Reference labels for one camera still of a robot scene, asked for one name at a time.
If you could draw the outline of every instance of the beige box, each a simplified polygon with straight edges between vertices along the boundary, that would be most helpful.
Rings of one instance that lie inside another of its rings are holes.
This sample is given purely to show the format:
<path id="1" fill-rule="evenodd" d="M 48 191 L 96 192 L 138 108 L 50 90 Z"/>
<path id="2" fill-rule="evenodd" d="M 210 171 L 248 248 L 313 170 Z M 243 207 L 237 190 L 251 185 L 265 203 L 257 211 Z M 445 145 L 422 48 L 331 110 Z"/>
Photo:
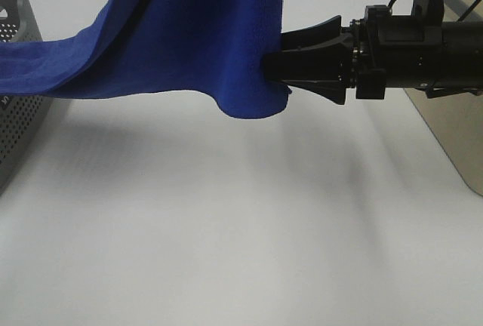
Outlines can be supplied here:
<path id="1" fill-rule="evenodd" d="M 474 1 L 445 0 L 445 20 L 457 20 Z M 483 21 L 483 4 L 467 20 Z M 483 195 L 483 96 L 429 100 L 422 91 L 407 93 L 466 184 Z"/>

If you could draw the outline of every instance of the white table surface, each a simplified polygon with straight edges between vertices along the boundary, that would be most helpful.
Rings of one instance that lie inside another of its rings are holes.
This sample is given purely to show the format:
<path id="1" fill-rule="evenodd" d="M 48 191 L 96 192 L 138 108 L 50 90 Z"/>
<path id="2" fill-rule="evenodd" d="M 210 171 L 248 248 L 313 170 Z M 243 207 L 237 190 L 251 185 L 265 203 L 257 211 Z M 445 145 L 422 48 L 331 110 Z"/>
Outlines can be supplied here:
<path id="1" fill-rule="evenodd" d="M 105 1 L 31 0 L 46 40 Z M 284 27 L 386 1 L 285 0 Z M 353 96 L 57 101 L 0 198 L 0 325 L 483 324 L 483 199 L 402 91 Z"/>

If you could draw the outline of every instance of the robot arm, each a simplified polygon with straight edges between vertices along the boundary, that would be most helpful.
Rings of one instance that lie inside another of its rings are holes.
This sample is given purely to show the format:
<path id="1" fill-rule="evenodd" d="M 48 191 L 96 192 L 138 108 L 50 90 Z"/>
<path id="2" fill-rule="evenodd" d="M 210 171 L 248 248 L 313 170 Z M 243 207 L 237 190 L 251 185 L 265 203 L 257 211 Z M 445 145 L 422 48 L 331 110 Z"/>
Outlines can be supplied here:
<path id="1" fill-rule="evenodd" d="M 416 88 L 428 98 L 483 93 L 483 23 L 443 23 L 443 0 L 414 0 L 411 15 L 392 4 L 282 35 L 281 52 L 263 58 L 265 76 L 344 104 L 346 90 L 382 100 L 386 88 Z"/>

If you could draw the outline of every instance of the blue towel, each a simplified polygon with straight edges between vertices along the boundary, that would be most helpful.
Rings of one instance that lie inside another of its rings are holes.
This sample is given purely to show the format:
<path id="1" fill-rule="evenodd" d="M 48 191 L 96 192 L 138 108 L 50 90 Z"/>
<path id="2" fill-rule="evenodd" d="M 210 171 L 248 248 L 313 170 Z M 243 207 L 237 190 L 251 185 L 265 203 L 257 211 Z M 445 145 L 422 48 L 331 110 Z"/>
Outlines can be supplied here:
<path id="1" fill-rule="evenodd" d="M 0 44 L 0 93 L 108 98 L 200 91 L 236 118 L 282 111 L 290 90 L 263 78 L 279 50 L 282 0 L 109 0 L 56 42 Z"/>

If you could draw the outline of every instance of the gray perforated bin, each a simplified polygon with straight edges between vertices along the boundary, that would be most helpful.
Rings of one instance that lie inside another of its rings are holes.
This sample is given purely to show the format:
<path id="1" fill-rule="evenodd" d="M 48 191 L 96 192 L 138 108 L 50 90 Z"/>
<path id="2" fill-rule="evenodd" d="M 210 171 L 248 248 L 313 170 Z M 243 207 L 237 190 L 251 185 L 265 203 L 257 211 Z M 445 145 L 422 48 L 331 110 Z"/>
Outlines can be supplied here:
<path id="1" fill-rule="evenodd" d="M 1 41 L 42 40 L 29 0 L 0 0 L 0 7 Z M 47 97 L 0 94 L 0 189 L 5 187 L 50 104 Z"/>

